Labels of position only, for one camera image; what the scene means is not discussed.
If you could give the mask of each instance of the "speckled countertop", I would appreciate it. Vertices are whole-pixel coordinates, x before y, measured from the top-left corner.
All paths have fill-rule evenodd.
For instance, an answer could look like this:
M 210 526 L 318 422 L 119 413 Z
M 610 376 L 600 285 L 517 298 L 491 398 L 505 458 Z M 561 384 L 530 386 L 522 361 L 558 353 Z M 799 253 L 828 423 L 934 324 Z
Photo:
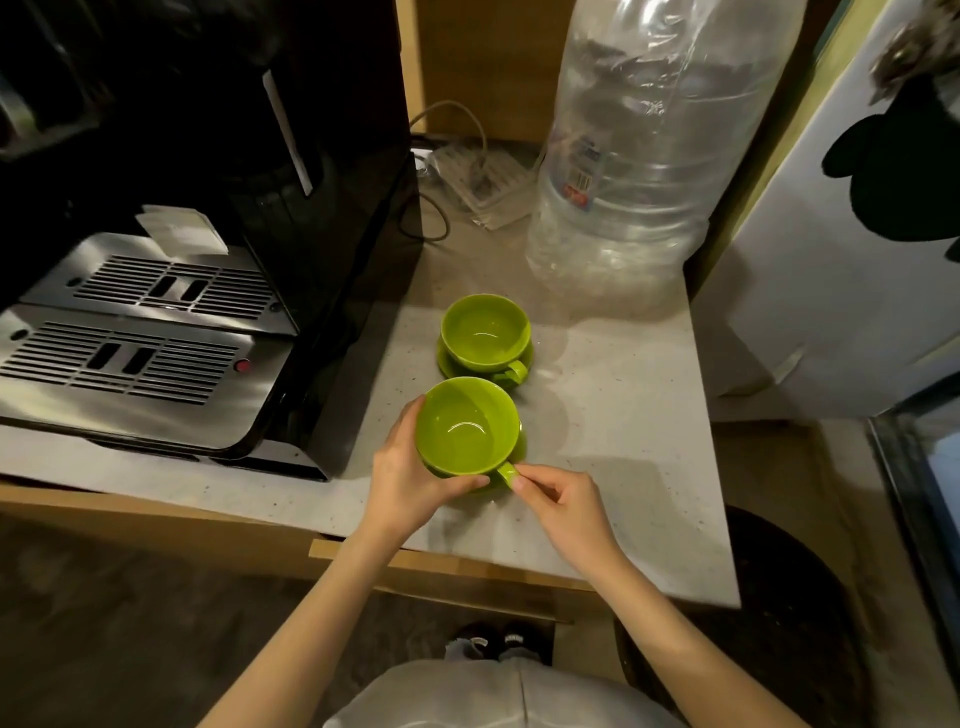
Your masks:
M 431 232 L 438 221 L 424 208 Z M 314 483 L 215 468 L 10 427 L 0 427 L 0 473 L 347 536 L 363 512 L 372 454 L 400 407 L 441 380 L 434 351 L 444 310 L 469 293 L 498 293 L 533 323 L 534 369 L 514 392 L 527 460 L 590 472 L 618 541 L 665 592 L 738 604 L 682 286 L 656 319 L 578 313 L 528 270 L 527 220 L 488 232 L 452 217 L 450 237 L 423 251 L 340 478 Z M 509 492 L 445 507 L 407 546 L 575 575 Z

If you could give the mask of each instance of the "forearm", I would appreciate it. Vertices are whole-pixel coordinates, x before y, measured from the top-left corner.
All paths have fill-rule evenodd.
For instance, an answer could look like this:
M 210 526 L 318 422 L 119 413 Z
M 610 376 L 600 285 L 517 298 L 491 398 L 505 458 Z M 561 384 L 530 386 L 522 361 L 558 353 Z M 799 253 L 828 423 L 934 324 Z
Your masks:
M 202 728 L 300 728 L 317 708 L 377 575 L 399 544 L 361 524 Z
M 707 639 L 623 557 L 590 577 L 693 728 L 806 724 Z

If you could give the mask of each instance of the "hand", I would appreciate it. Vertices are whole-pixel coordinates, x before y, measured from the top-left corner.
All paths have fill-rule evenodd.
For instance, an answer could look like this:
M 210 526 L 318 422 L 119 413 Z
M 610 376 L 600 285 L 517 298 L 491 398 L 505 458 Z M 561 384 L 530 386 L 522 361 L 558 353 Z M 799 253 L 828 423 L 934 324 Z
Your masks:
M 626 560 L 596 483 L 586 473 L 519 464 L 510 487 L 537 515 L 560 555 L 587 580 Z
M 423 397 L 408 402 L 387 441 L 373 454 L 370 494 L 361 526 L 400 548 L 444 503 L 490 482 L 486 475 L 441 478 L 426 469 L 415 432 Z

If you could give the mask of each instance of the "green cup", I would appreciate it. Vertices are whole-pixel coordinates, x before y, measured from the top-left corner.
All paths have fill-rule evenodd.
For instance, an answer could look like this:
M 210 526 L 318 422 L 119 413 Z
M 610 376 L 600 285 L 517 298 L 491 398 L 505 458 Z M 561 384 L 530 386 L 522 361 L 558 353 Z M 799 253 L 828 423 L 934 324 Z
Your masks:
M 516 303 L 492 293 L 466 296 L 446 310 L 440 326 L 446 350 L 472 372 L 522 384 L 520 355 L 530 344 L 530 320 Z
M 499 473 L 509 484 L 508 458 L 520 435 L 510 395 L 478 376 L 456 376 L 426 393 L 417 418 L 417 451 L 440 475 Z

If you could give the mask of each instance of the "shoe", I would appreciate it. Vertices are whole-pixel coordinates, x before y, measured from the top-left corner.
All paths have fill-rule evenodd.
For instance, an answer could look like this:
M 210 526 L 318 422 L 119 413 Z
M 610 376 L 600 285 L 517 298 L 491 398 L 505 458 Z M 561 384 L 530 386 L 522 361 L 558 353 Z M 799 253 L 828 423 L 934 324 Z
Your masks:
M 495 660 L 503 651 L 503 641 L 500 639 L 500 633 L 492 624 L 484 621 L 476 621 L 461 627 L 451 641 L 470 640 L 484 660 Z
M 548 644 L 543 633 L 528 621 L 512 621 L 503 628 L 503 649 L 514 647 L 528 649 L 540 658 L 544 665 L 550 664 Z

